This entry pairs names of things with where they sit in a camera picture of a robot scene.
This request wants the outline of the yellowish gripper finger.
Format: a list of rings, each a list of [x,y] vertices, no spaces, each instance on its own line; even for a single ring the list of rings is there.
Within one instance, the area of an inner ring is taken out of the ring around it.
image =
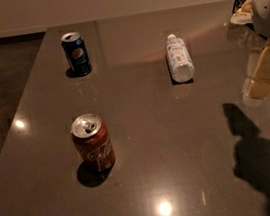
[[[246,78],[243,83],[243,96],[252,100],[266,99],[270,94],[270,82]]]

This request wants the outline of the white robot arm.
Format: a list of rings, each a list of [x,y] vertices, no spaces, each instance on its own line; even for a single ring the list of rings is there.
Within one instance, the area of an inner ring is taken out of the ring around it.
[[[243,102],[259,105],[270,94],[270,0],[234,0],[230,23],[249,27],[239,36],[250,43]]]

